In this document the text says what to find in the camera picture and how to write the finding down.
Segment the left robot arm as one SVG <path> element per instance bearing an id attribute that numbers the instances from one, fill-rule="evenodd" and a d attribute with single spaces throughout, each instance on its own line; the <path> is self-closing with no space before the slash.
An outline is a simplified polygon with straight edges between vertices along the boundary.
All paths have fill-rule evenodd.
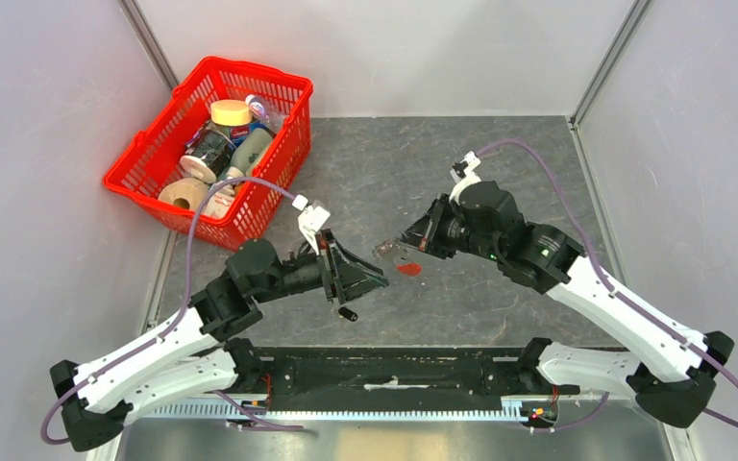
<path id="1" fill-rule="evenodd" d="M 346 250 L 328 229 L 286 260 L 270 241 L 250 239 L 218 278 L 162 324 L 99 359 L 63 360 L 51 368 L 64 441 L 89 451 L 174 401 L 227 389 L 252 392 L 263 365 L 241 334 L 262 319 L 260 305 L 322 290 L 343 308 L 388 283 L 382 269 Z"/>

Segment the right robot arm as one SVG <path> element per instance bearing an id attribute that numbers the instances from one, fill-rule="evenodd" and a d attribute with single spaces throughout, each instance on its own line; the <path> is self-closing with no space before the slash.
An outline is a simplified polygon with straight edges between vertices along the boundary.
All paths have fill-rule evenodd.
<path id="1" fill-rule="evenodd" d="M 734 348 L 720 331 L 701 333 L 633 294 L 620 294 L 622 284 L 600 280 L 598 263 L 575 239 L 525 220 L 513 196 L 495 182 L 439 196 L 398 240 L 440 259 L 466 253 L 492 261 L 506 278 L 573 308 L 625 347 L 606 352 L 534 338 L 516 367 L 518 384 L 530 393 L 554 386 L 601 390 L 630 397 L 661 423 L 685 428 L 706 409 L 717 367 Z"/>

